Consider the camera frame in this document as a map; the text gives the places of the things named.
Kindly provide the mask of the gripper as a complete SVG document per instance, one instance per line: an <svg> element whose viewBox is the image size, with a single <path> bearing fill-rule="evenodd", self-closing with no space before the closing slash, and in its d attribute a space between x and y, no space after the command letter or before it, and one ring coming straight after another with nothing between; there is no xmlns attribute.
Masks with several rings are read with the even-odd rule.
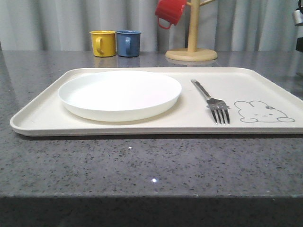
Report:
<svg viewBox="0 0 303 227"><path fill-rule="evenodd" d="M298 7L292 13L293 21L295 26L302 26L303 25L303 3L301 0L298 0ZM303 52L303 38L297 38L296 42L296 50L299 52Z"/></svg>

